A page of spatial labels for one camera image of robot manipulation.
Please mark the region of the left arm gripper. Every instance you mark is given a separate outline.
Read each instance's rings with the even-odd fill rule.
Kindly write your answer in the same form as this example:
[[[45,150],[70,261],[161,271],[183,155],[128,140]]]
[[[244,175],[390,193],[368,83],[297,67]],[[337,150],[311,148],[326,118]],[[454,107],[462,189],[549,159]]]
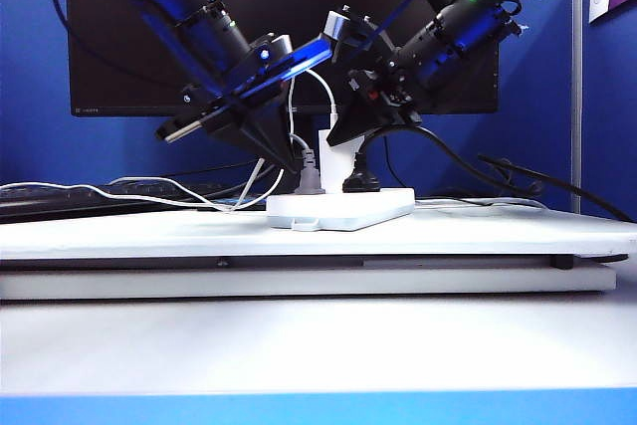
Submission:
[[[288,92],[283,85],[331,55],[330,40],[324,34],[296,49],[289,36],[268,34],[251,46],[220,87],[210,80],[188,85],[184,94],[194,104],[163,123],[156,135],[173,142],[209,126],[215,138],[280,168],[296,170],[286,111]]]

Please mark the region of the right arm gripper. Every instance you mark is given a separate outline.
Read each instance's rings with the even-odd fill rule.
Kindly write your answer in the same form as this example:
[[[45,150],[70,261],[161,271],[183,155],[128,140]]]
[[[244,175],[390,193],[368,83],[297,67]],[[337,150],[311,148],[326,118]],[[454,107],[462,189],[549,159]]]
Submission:
[[[340,145],[391,125],[419,126],[421,114],[413,98],[391,79],[370,70],[350,70],[353,101],[327,136],[329,145]]]

